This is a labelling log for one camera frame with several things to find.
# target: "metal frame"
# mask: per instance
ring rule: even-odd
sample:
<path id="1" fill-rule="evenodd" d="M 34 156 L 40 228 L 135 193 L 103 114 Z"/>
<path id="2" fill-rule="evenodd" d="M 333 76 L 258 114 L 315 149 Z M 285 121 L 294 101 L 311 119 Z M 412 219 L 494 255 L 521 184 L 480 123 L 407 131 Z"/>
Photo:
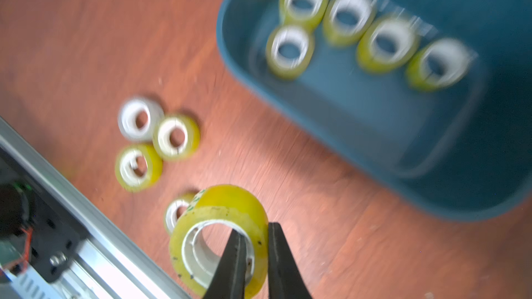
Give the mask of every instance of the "metal frame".
<path id="1" fill-rule="evenodd" d="M 87 288 L 103 289 L 111 298 L 190 298 L 1 117 L 0 148 L 87 228 L 89 239 L 71 265 Z"/>

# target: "tape roll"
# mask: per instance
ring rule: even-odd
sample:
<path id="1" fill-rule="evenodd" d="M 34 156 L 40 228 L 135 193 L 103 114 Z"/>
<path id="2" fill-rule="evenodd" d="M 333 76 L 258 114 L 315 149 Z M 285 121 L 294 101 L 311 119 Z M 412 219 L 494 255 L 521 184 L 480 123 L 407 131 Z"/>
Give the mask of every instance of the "tape roll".
<path id="1" fill-rule="evenodd" d="M 146 172 L 138 175 L 138 157 L 146 160 Z M 163 160 L 148 144 L 134 144 L 125 148 L 116 158 L 114 174 L 120 185 L 129 192 L 138 192 L 152 186 L 159 180 L 163 171 Z"/>
<path id="2" fill-rule="evenodd" d="M 296 7 L 296 0 L 279 0 L 279 16 L 282 24 L 298 24 L 309 30 L 316 29 L 323 19 L 329 0 L 306 0 L 309 9 Z"/>
<path id="3" fill-rule="evenodd" d="M 439 64 L 441 71 L 430 68 L 429 61 Z M 435 91 L 460 81 L 468 72 L 471 56 L 466 46 L 454 38 L 442 38 L 416 53 L 406 68 L 410 87 L 419 91 Z"/>
<path id="4" fill-rule="evenodd" d="M 212 224 L 223 224 L 245 237 L 248 267 L 244 297 L 253 297 L 268 273 L 268 217 L 257 198 L 240 187 L 219 185 L 196 194 L 170 237 L 174 269 L 194 293 L 205 294 L 220 261 L 202 235 Z"/>
<path id="5" fill-rule="evenodd" d="M 279 50 L 292 44 L 299 50 L 296 58 L 287 58 Z M 314 53 L 314 36 L 298 25 L 284 25 L 276 28 L 266 43 L 266 62 L 278 77 L 292 80 L 300 76 L 309 66 Z"/>
<path id="6" fill-rule="evenodd" d="M 146 124 L 137 127 L 137 117 L 146 112 Z M 164 116 L 163 109 L 156 102 L 144 97 L 135 97 L 123 104 L 118 114 L 118 127 L 122 135 L 132 142 L 148 142 L 152 140 L 153 130 Z"/>
<path id="7" fill-rule="evenodd" d="M 179 146 L 170 142 L 174 130 L 181 130 L 185 139 Z M 153 146 L 165 161 L 190 157 L 200 144 L 200 128 L 189 116 L 168 115 L 161 120 L 153 132 Z"/>
<path id="8" fill-rule="evenodd" d="M 164 228 L 169 235 L 172 234 L 176 227 L 177 220 L 180 217 L 180 215 L 178 215 L 179 208 L 188 208 L 190 203 L 192 203 L 194 196 L 194 193 L 185 193 L 168 205 L 168 208 L 164 213 Z"/>
<path id="9" fill-rule="evenodd" d="M 384 39 L 393 44 L 392 51 L 378 45 Z M 399 17 L 376 20 L 363 35 L 356 51 L 359 66 L 369 73 L 387 73 L 404 65 L 419 46 L 419 37 L 412 25 Z"/>
<path id="10" fill-rule="evenodd" d="M 375 19 L 376 10 L 372 0 L 331 0 L 323 18 L 323 35 L 327 42 L 336 47 L 356 43 Z M 354 25 L 338 20 L 338 14 L 346 12 L 356 18 Z"/>

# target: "wooden floor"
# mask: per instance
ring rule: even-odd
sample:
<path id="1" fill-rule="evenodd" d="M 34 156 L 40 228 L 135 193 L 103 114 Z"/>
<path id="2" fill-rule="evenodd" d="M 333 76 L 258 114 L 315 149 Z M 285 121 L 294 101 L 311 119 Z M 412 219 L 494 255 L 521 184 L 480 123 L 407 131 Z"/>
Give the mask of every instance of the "wooden floor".
<path id="1" fill-rule="evenodd" d="M 235 81 L 216 48 L 221 2 L 0 0 L 0 116 L 177 282 L 166 206 L 232 183 L 283 225 L 315 299 L 532 297 L 531 201 L 467 224 L 409 206 Z M 193 112 L 203 140 L 130 194 L 116 115 L 139 94 Z"/>

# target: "red wire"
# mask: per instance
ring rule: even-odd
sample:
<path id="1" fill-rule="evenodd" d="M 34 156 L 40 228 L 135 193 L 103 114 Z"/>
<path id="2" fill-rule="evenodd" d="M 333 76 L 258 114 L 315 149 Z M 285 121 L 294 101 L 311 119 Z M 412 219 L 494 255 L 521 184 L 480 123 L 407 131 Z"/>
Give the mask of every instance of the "red wire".
<path id="1" fill-rule="evenodd" d="M 16 259 L 13 262 L 10 262 L 8 264 L 4 264 L 2 268 L 0 268 L 1 274 L 4 273 L 4 270 L 9 270 L 13 267 L 15 267 L 17 264 L 23 263 L 21 272 L 25 272 L 26 269 L 28 269 L 28 262 L 30 258 L 30 247 L 31 247 L 31 235 L 33 234 L 33 228 L 30 226 L 28 230 L 24 228 L 20 228 L 22 232 L 26 234 L 26 241 L 24 243 L 24 255 L 20 257 L 19 259 Z"/>

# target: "bolt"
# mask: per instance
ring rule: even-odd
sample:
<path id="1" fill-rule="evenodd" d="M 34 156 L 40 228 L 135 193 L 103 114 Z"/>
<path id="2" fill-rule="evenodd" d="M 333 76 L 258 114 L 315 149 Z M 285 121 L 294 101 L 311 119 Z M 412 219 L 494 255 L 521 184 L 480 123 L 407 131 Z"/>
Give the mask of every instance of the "bolt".
<path id="1" fill-rule="evenodd" d="M 50 257 L 50 264 L 54 267 L 58 267 L 65 263 L 66 260 L 67 257 L 65 254 L 63 254 L 63 252 L 57 252 L 55 255 Z"/>

